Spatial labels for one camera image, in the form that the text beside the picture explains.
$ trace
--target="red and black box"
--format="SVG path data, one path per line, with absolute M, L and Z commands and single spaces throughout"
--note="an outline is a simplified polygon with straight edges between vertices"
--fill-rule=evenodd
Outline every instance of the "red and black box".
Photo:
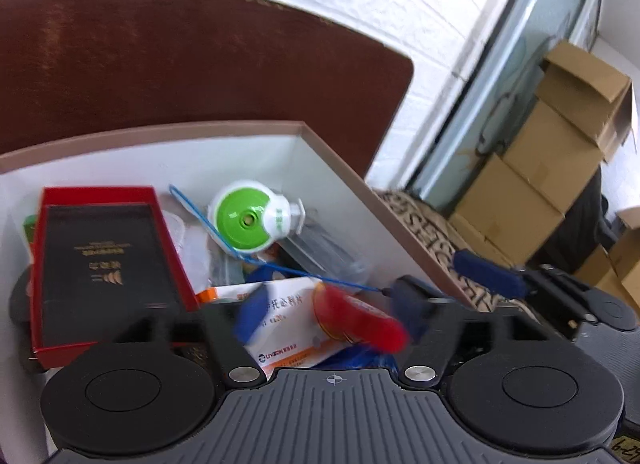
M 47 187 L 34 239 L 31 344 L 69 364 L 129 318 L 198 302 L 152 187 Z

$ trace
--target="wooden headboard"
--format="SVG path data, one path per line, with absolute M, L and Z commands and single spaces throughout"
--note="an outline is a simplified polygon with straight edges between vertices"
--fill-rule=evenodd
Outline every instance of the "wooden headboard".
M 273 118 L 306 121 L 363 175 L 412 72 L 371 38 L 265 0 L 0 0 L 0 154 Z

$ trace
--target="red object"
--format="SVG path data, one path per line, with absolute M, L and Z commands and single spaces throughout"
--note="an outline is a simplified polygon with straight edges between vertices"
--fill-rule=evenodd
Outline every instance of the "red object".
M 182 264 L 171 241 L 166 227 L 158 198 L 151 186 L 106 186 L 106 187 L 46 187 L 40 201 L 40 214 L 36 223 L 33 241 L 33 271 L 31 273 L 31 346 L 40 364 L 45 368 L 68 365 L 92 343 L 73 345 L 57 345 L 45 347 L 42 343 L 42 270 L 44 267 L 44 237 L 47 230 L 47 208 L 52 205 L 78 206 L 84 204 L 146 204 L 151 208 L 156 223 L 162 251 L 169 271 L 180 293 L 182 303 L 187 311 L 198 309 L 198 300 L 193 294 L 191 284 L 182 269 Z
M 333 285 L 318 285 L 314 311 L 321 327 L 332 337 L 341 333 L 354 343 L 363 342 L 390 354 L 401 351 L 409 342 L 407 331 L 397 319 Z

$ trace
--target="blue zip tie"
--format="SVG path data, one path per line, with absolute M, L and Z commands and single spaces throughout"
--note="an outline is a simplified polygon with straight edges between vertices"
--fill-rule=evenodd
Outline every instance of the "blue zip tie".
M 289 267 L 282 267 L 277 264 L 272 264 L 270 262 L 264 262 L 262 260 L 258 260 L 257 258 L 250 257 L 245 255 L 244 253 L 240 253 L 237 251 L 226 239 L 218 232 L 215 226 L 209 221 L 209 219 L 197 208 L 197 206 L 189 200 L 189 198 L 183 194 L 179 189 L 177 189 L 173 184 L 169 185 L 169 193 L 178 200 L 187 210 L 189 210 L 192 214 L 194 214 L 202 223 L 202 225 L 207 229 L 210 235 L 214 236 L 218 240 L 220 240 L 225 247 L 229 250 L 229 252 L 236 259 L 242 260 L 243 262 L 247 262 L 249 264 L 254 264 L 254 266 L 264 266 L 269 267 L 270 269 L 274 269 L 281 273 L 287 273 L 289 275 L 294 275 L 297 277 L 311 277 L 313 279 L 318 279 L 323 282 L 328 282 L 330 284 L 337 285 L 345 285 L 347 287 L 355 287 L 356 289 L 363 289 L 364 291 L 380 291 L 377 287 L 370 287 L 369 285 L 361 285 L 361 284 L 353 284 L 351 282 L 345 282 L 342 280 L 332 279 L 329 277 L 323 277 L 321 275 L 314 275 L 313 273 L 308 273 L 306 271 L 299 271 L 297 269 L 289 269 Z

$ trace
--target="silver screw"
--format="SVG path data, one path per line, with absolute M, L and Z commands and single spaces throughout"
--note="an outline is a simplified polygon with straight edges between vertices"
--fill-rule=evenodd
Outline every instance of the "silver screw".
M 431 381 L 436 377 L 436 371 L 431 367 L 423 365 L 415 365 L 404 371 L 404 375 L 412 381 Z
M 260 377 L 260 372 L 253 367 L 236 367 L 229 372 L 229 377 L 236 383 L 251 383 Z

